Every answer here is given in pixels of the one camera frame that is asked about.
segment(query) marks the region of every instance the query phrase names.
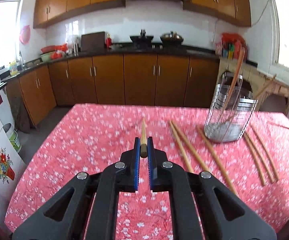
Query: wire basket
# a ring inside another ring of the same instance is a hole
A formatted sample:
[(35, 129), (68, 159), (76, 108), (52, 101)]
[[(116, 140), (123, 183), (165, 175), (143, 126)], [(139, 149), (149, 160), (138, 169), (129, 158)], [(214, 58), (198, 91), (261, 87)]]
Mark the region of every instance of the wire basket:
[(253, 100), (252, 92), (242, 88), (243, 78), (238, 76), (236, 86), (229, 99), (226, 109), (223, 109), (230, 86), (226, 85), (233, 74), (222, 75), (221, 84), (216, 85), (214, 97), (204, 125), (206, 137), (218, 143), (235, 141), (241, 138), (258, 100)]

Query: silver screw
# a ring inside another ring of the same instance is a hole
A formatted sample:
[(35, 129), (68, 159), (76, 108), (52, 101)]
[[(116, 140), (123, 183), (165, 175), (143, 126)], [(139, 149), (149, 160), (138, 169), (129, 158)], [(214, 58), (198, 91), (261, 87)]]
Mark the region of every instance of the silver screw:
[(77, 174), (77, 178), (78, 178), (78, 179), (86, 179), (87, 176), (88, 176), (88, 174), (85, 173), (85, 172), (79, 172), (79, 173)]
[(173, 164), (172, 164), (172, 162), (163, 162), (163, 167), (165, 167), (165, 168), (172, 168), (172, 166), (173, 166)]
[(117, 162), (117, 163), (115, 164), (115, 167), (116, 167), (117, 169), (122, 169), (122, 168), (124, 168), (124, 166), (125, 166), (125, 164), (124, 164), (123, 162)]
[(201, 172), (201, 177), (203, 177), (204, 179), (209, 179), (211, 178), (211, 173), (209, 171), (203, 171)]

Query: floor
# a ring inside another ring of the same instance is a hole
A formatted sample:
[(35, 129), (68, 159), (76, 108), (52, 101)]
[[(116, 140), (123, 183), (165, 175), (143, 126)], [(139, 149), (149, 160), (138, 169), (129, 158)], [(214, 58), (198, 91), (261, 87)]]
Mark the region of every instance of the floor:
[(18, 138), (22, 144), (19, 155), (25, 164), (30, 163), (41, 144), (69, 110), (69, 107), (56, 107), (37, 125), (37, 129), (31, 129), (30, 133), (18, 132)]

